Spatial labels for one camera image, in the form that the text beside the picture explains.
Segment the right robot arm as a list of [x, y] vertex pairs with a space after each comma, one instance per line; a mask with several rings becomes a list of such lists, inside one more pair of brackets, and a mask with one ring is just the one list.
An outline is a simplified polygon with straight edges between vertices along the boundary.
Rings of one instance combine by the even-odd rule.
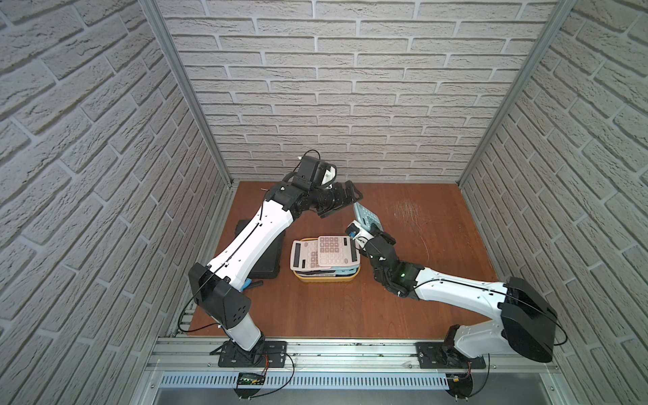
[[550, 363], [560, 326], [557, 311], [523, 278], [486, 282], [440, 273], [401, 260], [386, 234], [356, 236], [371, 263], [374, 278], [400, 298], [440, 302], [478, 313], [489, 320], [472, 326], [455, 325], [445, 336], [445, 357], [476, 359], [485, 354], [518, 354]]

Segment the white calculator front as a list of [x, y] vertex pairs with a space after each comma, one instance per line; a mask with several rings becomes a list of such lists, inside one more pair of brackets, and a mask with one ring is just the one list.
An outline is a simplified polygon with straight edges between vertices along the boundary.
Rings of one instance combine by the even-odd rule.
[[319, 271], [318, 239], [310, 238], [293, 241], [290, 253], [290, 269], [294, 272], [310, 273]]

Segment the yellow storage box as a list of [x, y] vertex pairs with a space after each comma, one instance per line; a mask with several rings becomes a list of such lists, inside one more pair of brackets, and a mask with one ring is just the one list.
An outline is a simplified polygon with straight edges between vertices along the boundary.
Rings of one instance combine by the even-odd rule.
[[300, 281], [304, 283], [349, 283], [350, 281], [353, 281], [354, 278], [357, 276], [356, 273], [353, 277], [336, 277], [336, 278], [329, 278], [329, 277], [303, 277], [301, 275], [303, 271], [293, 271], [293, 274], [295, 275], [296, 278], [298, 278]]

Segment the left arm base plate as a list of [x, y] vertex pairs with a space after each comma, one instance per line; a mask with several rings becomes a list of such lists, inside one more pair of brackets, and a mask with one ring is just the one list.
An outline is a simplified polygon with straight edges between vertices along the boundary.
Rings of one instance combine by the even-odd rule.
[[219, 351], [220, 368], [283, 368], [287, 359], [287, 342], [260, 341], [251, 351], [243, 350], [232, 340]]

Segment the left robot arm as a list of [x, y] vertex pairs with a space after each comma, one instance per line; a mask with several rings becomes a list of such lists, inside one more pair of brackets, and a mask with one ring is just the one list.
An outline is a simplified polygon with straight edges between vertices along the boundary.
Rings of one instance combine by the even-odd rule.
[[280, 234], [305, 211], [322, 218], [359, 202], [363, 194], [354, 183], [280, 182], [236, 239], [207, 265], [195, 263], [188, 272], [192, 300], [221, 325], [231, 341], [246, 354], [262, 351], [263, 333], [249, 315], [251, 300], [241, 289], [259, 258]]

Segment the grey blue calculator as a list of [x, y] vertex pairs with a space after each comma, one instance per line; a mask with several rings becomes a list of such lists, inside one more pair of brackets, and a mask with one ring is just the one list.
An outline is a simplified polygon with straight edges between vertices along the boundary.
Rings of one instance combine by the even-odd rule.
[[329, 277], [329, 278], [336, 278], [336, 277], [353, 277], [356, 273], [358, 273], [359, 267], [354, 267], [354, 268], [327, 268], [327, 269], [321, 269], [321, 270], [313, 270], [309, 272], [302, 272], [301, 275], [303, 277]]

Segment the white calculator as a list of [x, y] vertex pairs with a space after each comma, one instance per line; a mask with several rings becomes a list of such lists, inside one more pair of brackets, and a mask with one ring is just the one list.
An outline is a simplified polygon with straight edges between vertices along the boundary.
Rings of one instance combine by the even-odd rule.
[[319, 271], [318, 239], [310, 238], [293, 241], [290, 253], [290, 269], [294, 272], [310, 273]]
[[348, 236], [319, 236], [318, 264], [322, 268], [352, 268], [359, 265], [359, 254]]

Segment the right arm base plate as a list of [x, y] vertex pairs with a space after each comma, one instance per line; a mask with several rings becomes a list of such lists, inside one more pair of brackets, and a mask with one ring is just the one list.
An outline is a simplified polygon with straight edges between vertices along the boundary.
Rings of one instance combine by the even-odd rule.
[[487, 368], [484, 357], [468, 358], [458, 350], [447, 347], [441, 342], [416, 342], [416, 357], [420, 369], [476, 369]]

